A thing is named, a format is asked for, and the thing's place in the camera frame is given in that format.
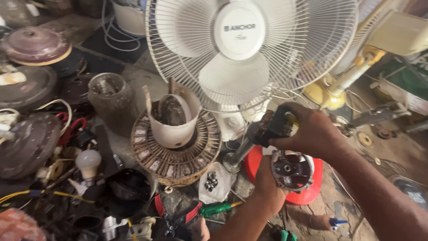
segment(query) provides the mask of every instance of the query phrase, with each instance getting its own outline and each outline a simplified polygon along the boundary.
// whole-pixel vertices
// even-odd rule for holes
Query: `hand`
[[[269,140],[269,144],[279,150],[297,151],[330,160],[335,152],[350,150],[344,136],[322,111],[305,108],[297,103],[283,104],[291,109],[300,122],[297,133],[288,138]]]
[[[271,214],[276,215],[285,202],[288,191],[276,185],[270,167],[271,156],[263,156],[256,173],[256,188],[253,195],[271,208]]]

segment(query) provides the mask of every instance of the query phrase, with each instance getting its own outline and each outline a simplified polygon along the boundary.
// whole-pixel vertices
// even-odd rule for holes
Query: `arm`
[[[320,158],[345,179],[381,241],[428,240],[428,213],[392,185],[362,156],[321,111],[287,103],[300,121],[296,135],[270,144]]]
[[[276,186],[270,156],[264,156],[257,170],[254,192],[210,241],[257,240],[268,220],[281,210],[286,194]]]

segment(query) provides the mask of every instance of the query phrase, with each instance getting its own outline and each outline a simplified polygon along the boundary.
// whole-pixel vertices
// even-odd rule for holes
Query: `glass jar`
[[[115,73],[102,73],[89,82],[88,99],[107,127],[120,136],[131,136],[138,117],[135,94],[125,79]]]

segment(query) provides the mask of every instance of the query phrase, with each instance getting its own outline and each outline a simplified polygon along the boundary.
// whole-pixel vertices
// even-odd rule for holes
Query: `blue spray nozzle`
[[[349,223],[349,222],[346,221],[346,220],[339,220],[339,219],[337,219],[335,217],[332,217],[332,218],[330,218],[329,223],[330,223],[330,225],[332,227],[339,227],[340,224],[342,224],[342,223]]]

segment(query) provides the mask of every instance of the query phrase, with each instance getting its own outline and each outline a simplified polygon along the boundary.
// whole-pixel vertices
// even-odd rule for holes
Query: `fan guard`
[[[357,6],[357,0],[148,0],[147,42],[165,81],[190,88],[206,110],[242,111],[330,71],[355,34]],[[255,39],[262,34],[262,42]]]

